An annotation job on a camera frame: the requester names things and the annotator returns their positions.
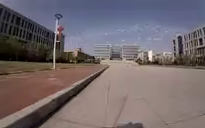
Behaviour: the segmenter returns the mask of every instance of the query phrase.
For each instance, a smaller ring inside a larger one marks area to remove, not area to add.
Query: road
[[[112,63],[41,128],[205,128],[205,70]]]

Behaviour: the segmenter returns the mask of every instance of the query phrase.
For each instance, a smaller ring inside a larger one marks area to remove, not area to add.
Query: lamp post
[[[58,25],[59,25],[59,20],[63,16],[61,14],[55,14],[55,38],[54,38],[54,50],[53,50],[53,69],[55,69],[55,63],[56,63],[56,42],[57,42],[57,32],[58,32]]]

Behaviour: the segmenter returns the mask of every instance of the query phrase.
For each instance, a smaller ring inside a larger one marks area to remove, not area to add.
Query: curb
[[[50,114],[55,112],[70,99],[75,97],[87,85],[102,74],[109,66],[100,71],[76,82],[73,86],[49,95],[48,97],[30,105],[26,108],[11,114],[0,120],[0,128],[31,128],[42,120],[45,120]]]

